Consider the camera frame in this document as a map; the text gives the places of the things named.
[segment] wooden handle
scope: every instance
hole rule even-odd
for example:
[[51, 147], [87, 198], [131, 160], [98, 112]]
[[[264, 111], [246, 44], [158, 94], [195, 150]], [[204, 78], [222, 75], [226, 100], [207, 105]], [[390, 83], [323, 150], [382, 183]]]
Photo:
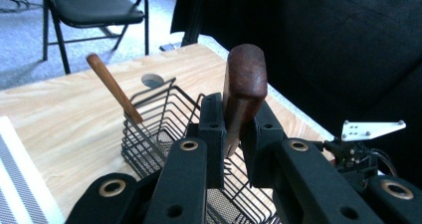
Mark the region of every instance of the wooden handle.
[[91, 68], [93, 68], [94, 72], [96, 72], [97, 76], [99, 76], [99, 78], [103, 81], [115, 99], [120, 103], [127, 115], [129, 115], [135, 123], [143, 122], [139, 112], [137, 112], [136, 108], [121, 90], [120, 86], [108, 71], [106, 65], [100, 57], [97, 56], [97, 54], [91, 54], [87, 56], [87, 62], [90, 64]]
[[264, 52], [244, 44], [230, 51], [224, 81], [223, 109], [227, 135], [224, 153], [233, 155], [242, 139], [243, 126], [253, 121], [267, 96]]

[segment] folding chair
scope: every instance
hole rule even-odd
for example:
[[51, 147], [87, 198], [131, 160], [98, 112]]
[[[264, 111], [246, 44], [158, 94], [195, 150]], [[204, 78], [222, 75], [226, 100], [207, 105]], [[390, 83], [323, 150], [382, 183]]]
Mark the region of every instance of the folding chair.
[[[116, 50], [128, 25], [141, 23], [143, 19], [145, 20], [145, 55], [148, 55], [148, 0], [144, 0], [145, 13], [137, 8], [140, 1], [141, 0], [136, 0], [136, 2], [133, 3], [130, 0], [44, 0], [43, 60], [46, 61], [48, 59], [49, 45], [59, 45], [65, 73], [70, 74], [71, 70], [65, 48], [66, 43], [117, 38], [117, 41], [112, 48], [113, 50]], [[56, 30], [57, 42], [49, 42], [48, 40], [49, 9]], [[61, 22], [74, 28], [98, 27], [105, 35], [65, 41], [61, 30]], [[111, 25], [124, 25], [124, 27], [120, 34], [115, 34], [107, 28], [107, 26]]]

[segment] white metal bracket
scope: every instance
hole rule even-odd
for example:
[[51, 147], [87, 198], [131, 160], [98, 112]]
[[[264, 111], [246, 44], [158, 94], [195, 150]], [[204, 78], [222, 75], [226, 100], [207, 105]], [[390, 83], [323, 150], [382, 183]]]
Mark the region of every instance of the white metal bracket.
[[343, 141], [358, 141], [373, 139], [406, 127], [406, 123], [399, 122], [349, 122], [345, 121], [341, 133]]

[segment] metal grommet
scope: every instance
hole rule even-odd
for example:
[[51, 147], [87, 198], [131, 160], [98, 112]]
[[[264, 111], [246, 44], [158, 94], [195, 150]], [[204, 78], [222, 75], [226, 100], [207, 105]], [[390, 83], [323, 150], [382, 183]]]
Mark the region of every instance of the metal grommet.
[[413, 199], [413, 192], [405, 187], [404, 185], [391, 180], [382, 180], [381, 187], [391, 196], [403, 199], [403, 200], [411, 200]]
[[297, 141], [290, 142], [289, 146], [296, 151], [306, 151], [310, 149], [306, 143], [297, 142]]
[[180, 148], [185, 151], [195, 150], [199, 144], [196, 141], [186, 140], [180, 143]]
[[121, 194], [126, 188], [126, 183], [121, 179], [108, 180], [100, 187], [99, 193], [103, 197], [113, 197]]

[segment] wire basket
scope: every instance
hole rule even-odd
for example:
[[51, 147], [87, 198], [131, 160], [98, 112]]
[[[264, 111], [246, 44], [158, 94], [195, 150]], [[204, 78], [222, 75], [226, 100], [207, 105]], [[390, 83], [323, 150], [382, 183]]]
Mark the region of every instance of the wire basket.
[[[124, 115], [121, 155], [140, 178], [164, 166], [172, 143], [198, 123], [200, 102], [192, 100], [175, 79], [135, 94], [131, 102], [144, 121], [138, 125]], [[253, 188], [247, 178], [242, 150], [225, 159], [223, 189], [207, 191], [207, 223], [280, 223], [270, 189]]]

